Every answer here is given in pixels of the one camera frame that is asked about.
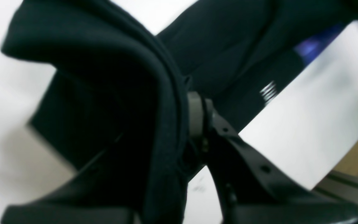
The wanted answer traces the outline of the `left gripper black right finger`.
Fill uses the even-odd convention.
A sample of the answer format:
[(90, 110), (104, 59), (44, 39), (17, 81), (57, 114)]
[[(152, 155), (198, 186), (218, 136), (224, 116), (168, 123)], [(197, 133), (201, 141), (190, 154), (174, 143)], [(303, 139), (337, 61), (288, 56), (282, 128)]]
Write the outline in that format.
[(358, 224), (358, 209), (306, 190), (241, 139), (210, 99), (189, 92), (189, 135), (210, 170), (223, 224)]

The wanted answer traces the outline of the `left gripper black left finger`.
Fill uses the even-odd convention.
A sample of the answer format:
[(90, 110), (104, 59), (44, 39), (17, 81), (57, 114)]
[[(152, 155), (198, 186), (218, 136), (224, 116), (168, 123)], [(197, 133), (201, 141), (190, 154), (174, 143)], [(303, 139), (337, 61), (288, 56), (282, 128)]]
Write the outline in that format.
[(117, 153), (105, 150), (74, 178), (32, 202), (8, 206), (2, 224), (141, 224), (118, 173)]

